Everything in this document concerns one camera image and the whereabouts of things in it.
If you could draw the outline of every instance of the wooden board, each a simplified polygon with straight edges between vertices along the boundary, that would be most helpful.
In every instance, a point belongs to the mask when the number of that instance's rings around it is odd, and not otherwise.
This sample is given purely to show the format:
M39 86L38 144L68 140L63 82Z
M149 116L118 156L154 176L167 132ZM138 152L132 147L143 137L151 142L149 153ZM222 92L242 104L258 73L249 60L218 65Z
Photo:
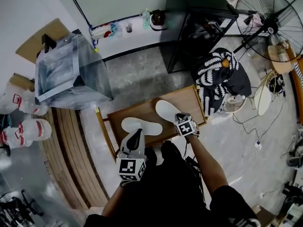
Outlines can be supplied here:
M30 81L29 79L16 73L14 73L14 75L9 79L9 82L25 90L28 89L31 92L35 90L35 84L33 81Z
M109 114L108 118L118 145L121 145L122 139L128 135L128 133L125 132L121 127L122 120L127 117L135 117L150 122L157 122L162 125L163 131L160 135L145 136L145 144L147 146L150 146L155 142L162 142L177 136L174 125L171 122L162 119L156 113L156 103L161 99L170 102L181 112L190 113L199 126L206 124L206 119L200 100L194 85L192 85L190 87L160 96L149 102L134 105Z
M47 34L51 39L57 41L69 34L68 29L61 21L56 18L43 28L38 30L34 35L29 37L17 50L16 54L22 56L33 64L36 63L37 54L42 51L44 44L42 44L41 37Z
M78 112L52 108L43 118L53 132L40 146L70 206L78 210L104 207L109 197L90 157Z
M46 119L52 126L52 136L48 140L40 142L47 155L49 166L54 174L54 179L61 188L66 200L73 209L88 210L91 205L88 203L81 189L77 188L74 177L69 171L61 150L56 127L53 120L53 113L50 109L42 118Z

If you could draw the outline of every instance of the clear plastic container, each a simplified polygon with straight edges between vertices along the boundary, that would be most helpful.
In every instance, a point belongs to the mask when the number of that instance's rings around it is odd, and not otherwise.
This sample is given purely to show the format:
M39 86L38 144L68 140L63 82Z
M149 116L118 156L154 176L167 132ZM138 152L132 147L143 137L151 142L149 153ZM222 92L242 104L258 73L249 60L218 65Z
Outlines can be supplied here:
M19 125L19 129L26 140L46 140L52 135L52 127L44 119L26 119Z
M22 94L19 104L20 111L42 116L47 113L48 109L49 106L35 104L35 94L33 92L27 90Z
M87 39L82 34L70 33L56 42L54 49L48 53L42 50L36 60L37 100L51 107L74 110L111 100L105 63Z
M230 98L227 99L227 102L229 104L236 104L236 103L240 103L245 99L245 96L241 96L240 94L236 95L236 96L231 96Z
M18 148L22 146L31 146L32 140L26 140L20 134L19 128L7 127L2 132L2 140L5 144L9 145L10 148Z
M18 108L23 89L7 83L4 94L0 96L0 114L10 114Z

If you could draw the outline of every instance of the wooden bench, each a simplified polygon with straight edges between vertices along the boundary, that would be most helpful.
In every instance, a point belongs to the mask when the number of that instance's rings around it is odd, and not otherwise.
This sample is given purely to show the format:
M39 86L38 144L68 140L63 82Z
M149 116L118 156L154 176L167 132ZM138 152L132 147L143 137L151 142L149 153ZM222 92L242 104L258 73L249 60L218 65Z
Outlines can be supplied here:
M51 108L43 117L52 126L40 141L49 174L73 209L104 207L108 195L94 167L78 111Z

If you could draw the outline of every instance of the shoe insole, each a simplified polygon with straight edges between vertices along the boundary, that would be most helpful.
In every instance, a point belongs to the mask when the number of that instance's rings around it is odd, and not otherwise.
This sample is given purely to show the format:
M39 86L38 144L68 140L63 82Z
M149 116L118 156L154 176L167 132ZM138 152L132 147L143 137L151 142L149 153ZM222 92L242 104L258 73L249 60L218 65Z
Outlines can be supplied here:
M131 133L137 129L143 129L144 135L159 135L163 130L162 125L159 123L148 122L132 117L123 119L121 126L127 133Z
M165 100L159 100L156 104L156 112L161 118L175 123L175 115L180 113L180 110Z

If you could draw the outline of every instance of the fan grille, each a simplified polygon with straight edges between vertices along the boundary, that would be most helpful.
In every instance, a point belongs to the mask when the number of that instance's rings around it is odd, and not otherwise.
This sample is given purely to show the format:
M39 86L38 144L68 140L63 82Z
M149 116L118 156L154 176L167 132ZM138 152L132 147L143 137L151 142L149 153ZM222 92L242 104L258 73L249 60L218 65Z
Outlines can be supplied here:
M245 40L263 28L248 43L256 53L272 61L286 62L302 52L303 25L287 0L238 0L236 11L239 14L237 25ZM289 45L294 52L292 58L283 53ZM269 46L274 46L280 56L271 58Z

